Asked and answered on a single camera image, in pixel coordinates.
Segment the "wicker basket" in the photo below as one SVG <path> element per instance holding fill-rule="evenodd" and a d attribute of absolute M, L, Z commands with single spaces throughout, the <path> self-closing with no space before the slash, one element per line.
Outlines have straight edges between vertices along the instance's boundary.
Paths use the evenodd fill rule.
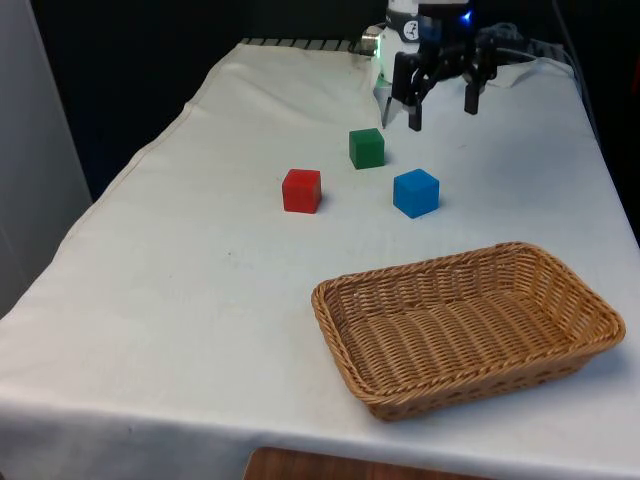
<path fill-rule="evenodd" d="M 522 243 L 346 275 L 311 301 L 347 386 L 389 421 L 564 377 L 625 335 L 569 268 Z"/>

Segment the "wooden floor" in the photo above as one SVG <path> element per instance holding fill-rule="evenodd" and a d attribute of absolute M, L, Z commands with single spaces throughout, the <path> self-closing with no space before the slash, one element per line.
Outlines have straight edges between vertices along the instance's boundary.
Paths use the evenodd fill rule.
<path fill-rule="evenodd" d="M 256 450 L 244 480 L 481 480 L 452 473 L 397 467 L 311 453 Z"/>

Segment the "white wall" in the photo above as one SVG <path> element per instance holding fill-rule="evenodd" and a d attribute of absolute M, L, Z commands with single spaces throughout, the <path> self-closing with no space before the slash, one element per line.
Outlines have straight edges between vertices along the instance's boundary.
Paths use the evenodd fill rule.
<path fill-rule="evenodd" d="M 0 0 L 0 317 L 90 204 L 28 0 Z"/>

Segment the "basket rim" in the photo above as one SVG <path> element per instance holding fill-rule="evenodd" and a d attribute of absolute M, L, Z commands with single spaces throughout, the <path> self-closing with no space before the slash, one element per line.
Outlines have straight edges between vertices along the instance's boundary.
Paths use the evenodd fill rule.
<path fill-rule="evenodd" d="M 568 347 L 557 347 L 519 359 L 508 359 L 500 363 L 480 365 L 479 367 L 432 378 L 428 381 L 399 385 L 386 390 L 376 390 L 370 387 L 360 376 L 358 369 L 351 359 L 349 350 L 342 341 L 342 337 L 338 332 L 331 312 L 325 302 L 326 292 L 338 286 L 361 283 L 362 281 L 374 278 L 379 279 L 381 276 L 393 278 L 416 274 L 418 272 L 422 273 L 425 269 L 433 270 L 442 268 L 443 266 L 466 263 L 471 258 L 477 259 L 483 255 L 493 254 L 496 250 L 512 251 L 514 253 L 527 251 L 554 263 L 580 290 L 581 296 L 586 297 L 584 298 L 586 304 L 591 305 L 595 310 L 599 311 L 601 315 L 610 317 L 611 329 L 589 341 L 576 342 Z M 347 387 L 358 399 L 371 406 L 404 403 L 437 391 L 468 385 L 488 375 L 497 376 L 507 374 L 520 368 L 531 367 L 536 364 L 548 364 L 549 362 L 559 362 L 577 357 L 591 357 L 617 345 L 624 339 L 626 334 L 626 327 L 622 317 L 597 293 L 589 288 L 573 270 L 544 249 L 526 242 L 500 243 L 491 247 L 437 257 L 407 265 L 396 265 L 367 272 L 342 275 L 334 279 L 325 280 L 316 286 L 311 295 L 311 303 L 320 329 Z"/>

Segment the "blue led light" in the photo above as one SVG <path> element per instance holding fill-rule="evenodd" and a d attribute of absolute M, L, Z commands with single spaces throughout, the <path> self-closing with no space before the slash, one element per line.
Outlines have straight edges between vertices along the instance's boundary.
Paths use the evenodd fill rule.
<path fill-rule="evenodd" d="M 471 25 L 471 10 L 462 15 L 460 21 L 467 26 Z"/>

